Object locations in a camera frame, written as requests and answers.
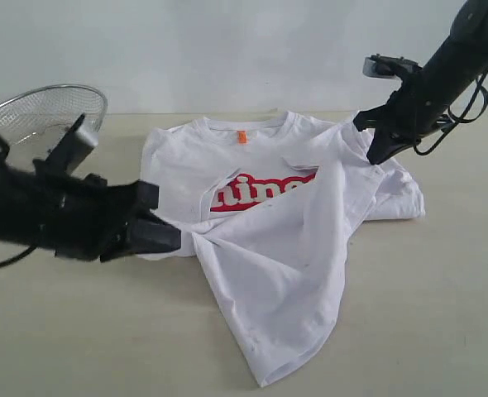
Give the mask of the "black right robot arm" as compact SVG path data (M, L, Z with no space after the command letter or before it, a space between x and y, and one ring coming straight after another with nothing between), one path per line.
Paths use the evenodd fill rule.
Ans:
M449 35L426 65L404 57L380 54L366 58L363 73L378 79L400 79L401 85L387 102L359 112L353 123L358 131L371 129L372 143L366 153L379 165L402 151L419 148L435 132L446 138L457 126L472 120L454 114L450 107L471 85L473 99L488 106L488 1L467 1L456 15Z

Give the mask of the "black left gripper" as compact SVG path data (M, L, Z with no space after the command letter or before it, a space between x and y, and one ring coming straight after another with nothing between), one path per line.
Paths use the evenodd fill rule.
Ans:
M102 263L177 251L178 228L143 219L130 222L138 205L157 209L159 193L157 185L142 180L106 185L0 165L0 242Z

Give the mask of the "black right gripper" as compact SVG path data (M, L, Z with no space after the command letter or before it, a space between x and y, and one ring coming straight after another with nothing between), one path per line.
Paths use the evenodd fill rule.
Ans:
M366 158L381 165L440 130L440 117L455 101L455 91L444 84L403 82L387 102L360 111L352 123L359 132L375 129Z

